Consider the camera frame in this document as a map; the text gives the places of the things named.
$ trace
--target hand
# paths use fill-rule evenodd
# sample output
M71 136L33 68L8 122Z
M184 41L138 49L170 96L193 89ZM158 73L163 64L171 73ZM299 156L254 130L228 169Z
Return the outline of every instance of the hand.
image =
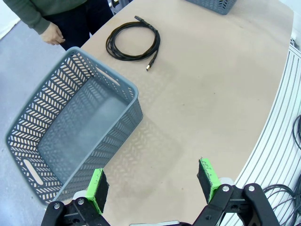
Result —
M51 45L59 45L65 41L58 26L52 22L50 22L48 28L41 34L41 38L44 42Z

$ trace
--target screw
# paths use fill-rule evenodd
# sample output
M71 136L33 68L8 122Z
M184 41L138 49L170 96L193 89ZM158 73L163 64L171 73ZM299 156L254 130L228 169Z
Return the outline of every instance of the screw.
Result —
M222 190L223 190L224 192L227 192L227 191L229 191L230 189L229 189L228 186L224 186L224 187L222 187Z
M255 187L254 187L254 186L252 186L252 185L251 185L251 186L249 186L249 191L250 191L250 192L253 192L253 191L255 191Z
M54 208L57 210L58 208L60 208L60 204L57 203L57 204L54 206Z
M82 204L84 204L84 200L83 200L83 199L80 199L77 203L78 203L79 205L82 205Z

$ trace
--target green tape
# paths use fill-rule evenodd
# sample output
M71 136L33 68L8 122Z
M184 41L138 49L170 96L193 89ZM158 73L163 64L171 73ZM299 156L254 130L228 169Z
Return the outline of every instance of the green tape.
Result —
M90 180L90 184L89 184L87 194L86 194L86 198L94 204L94 206L99 214L102 214L102 211L96 201L96 192L99 192L98 187L100 186L100 182L101 182L103 175L104 175L103 169L95 169L94 170L94 173Z
M199 163L204 169L206 176L210 182L210 194L209 194L209 201L210 201L213 198L218 187L221 185L221 182L208 159L201 158L199 160Z

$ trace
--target basket bottom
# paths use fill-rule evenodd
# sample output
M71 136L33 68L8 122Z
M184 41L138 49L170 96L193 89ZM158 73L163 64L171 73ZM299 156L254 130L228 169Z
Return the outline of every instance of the basket bottom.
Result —
M96 78L90 78L74 95L38 145L43 159L63 184L127 106Z

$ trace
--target green gripper pad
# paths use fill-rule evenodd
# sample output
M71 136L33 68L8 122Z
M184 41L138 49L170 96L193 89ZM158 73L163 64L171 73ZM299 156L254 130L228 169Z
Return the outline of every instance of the green gripper pad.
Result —
M209 203L221 182L208 159L201 158L199 160L198 180L202 186L206 201Z
M103 169L95 169L87 190L86 198L92 202L99 214L103 213L109 184Z

